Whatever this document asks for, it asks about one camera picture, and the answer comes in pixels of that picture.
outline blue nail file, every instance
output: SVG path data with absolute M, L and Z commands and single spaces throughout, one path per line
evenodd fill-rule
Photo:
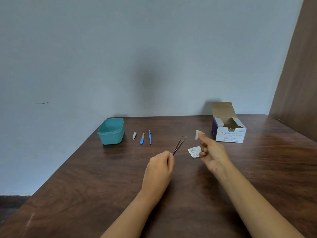
M 142 134 L 142 138 L 141 138 L 140 144 L 143 144 L 143 141 L 144 141 L 144 133 Z
M 150 144 L 152 144 L 152 141 L 151 141 L 151 131 L 149 130 L 149 137 L 150 137 Z

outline brown wooden panel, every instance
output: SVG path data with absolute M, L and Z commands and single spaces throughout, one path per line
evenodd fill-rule
M 317 141 L 317 0 L 304 0 L 269 113 Z
M 244 142 L 222 143 L 232 162 L 305 237 L 317 237 L 316 143 L 266 115 L 238 117 Z M 124 119 L 120 144 L 102 145 L 95 131 L 0 226 L 0 237 L 99 238 L 139 192 L 150 157 L 172 151 L 182 135 L 171 184 L 142 237 L 250 237 L 216 178 L 187 151 L 199 145 L 196 129 L 211 136 L 212 116 Z M 140 145 L 148 130 L 152 145 L 148 135 Z

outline teal plastic container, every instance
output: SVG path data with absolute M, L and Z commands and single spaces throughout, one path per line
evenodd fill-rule
M 124 119 L 106 119 L 98 129 L 98 135 L 103 144 L 118 144 L 124 135 Z

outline white wall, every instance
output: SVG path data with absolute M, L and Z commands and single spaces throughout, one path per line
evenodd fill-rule
M 107 117 L 268 114 L 302 1 L 0 0 L 0 195 Z

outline dark brown table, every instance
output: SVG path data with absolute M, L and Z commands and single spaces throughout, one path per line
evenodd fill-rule
M 266 115 L 239 118 L 244 143 L 223 143 L 232 162 L 304 236 L 317 237 L 316 143 Z M 196 129 L 212 136 L 211 124 L 212 116 L 125 118 L 122 142 L 108 146 L 95 131 L 0 226 L 0 237 L 98 238 L 137 195 L 149 158 L 173 151 L 182 135 L 172 181 L 142 237 L 250 237 L 215 177 L 187 151 L 199 145 Z

